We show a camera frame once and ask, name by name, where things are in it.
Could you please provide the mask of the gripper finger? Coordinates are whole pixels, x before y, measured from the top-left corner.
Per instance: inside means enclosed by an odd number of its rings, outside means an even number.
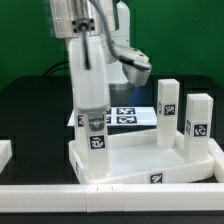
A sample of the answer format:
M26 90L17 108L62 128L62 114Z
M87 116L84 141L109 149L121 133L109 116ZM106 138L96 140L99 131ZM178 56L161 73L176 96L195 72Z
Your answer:
M101 113L90 114L88 124L92 131L102 131L104 128L104 115Z

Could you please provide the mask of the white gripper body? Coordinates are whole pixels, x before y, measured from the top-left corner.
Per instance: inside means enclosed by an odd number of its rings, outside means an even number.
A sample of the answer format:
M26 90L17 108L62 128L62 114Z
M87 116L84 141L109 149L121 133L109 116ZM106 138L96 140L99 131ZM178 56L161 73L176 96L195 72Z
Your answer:
M104 50L99 36L87 37L90 69L86 68L82 38L68 45L75 110L80 114L103 113L110 105Z

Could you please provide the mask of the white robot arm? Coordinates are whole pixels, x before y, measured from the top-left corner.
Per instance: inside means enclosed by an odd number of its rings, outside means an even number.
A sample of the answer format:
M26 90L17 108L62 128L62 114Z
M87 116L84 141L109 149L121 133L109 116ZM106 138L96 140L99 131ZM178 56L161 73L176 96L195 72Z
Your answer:
M101 132L107 126L112 86L127 78L115 52L113 0L49 0L55 37L66 42L73 90L74 113L84 127Z

